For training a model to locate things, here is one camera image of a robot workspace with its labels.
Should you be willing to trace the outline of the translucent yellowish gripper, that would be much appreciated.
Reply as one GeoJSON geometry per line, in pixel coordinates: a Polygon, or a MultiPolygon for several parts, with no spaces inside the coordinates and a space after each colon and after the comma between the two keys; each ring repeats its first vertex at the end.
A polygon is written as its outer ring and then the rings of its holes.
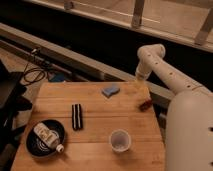
{"type": "Polygon", "coordinates": [[[145,93],[147,91],[147,86],[145,81],[138,76],[135,77],[135,86],[140,93],[145,93]]]}

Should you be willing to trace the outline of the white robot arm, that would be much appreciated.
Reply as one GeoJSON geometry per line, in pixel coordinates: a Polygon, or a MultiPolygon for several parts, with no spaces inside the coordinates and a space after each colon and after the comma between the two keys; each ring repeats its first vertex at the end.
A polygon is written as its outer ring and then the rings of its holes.
{"type": "Polygon", "coordinates": [[[165,171],[213,171],[213,92],[163,60],[162,44],[141,46],[136,78],[151,72],[175,94],[167,113],[165,171]]]}

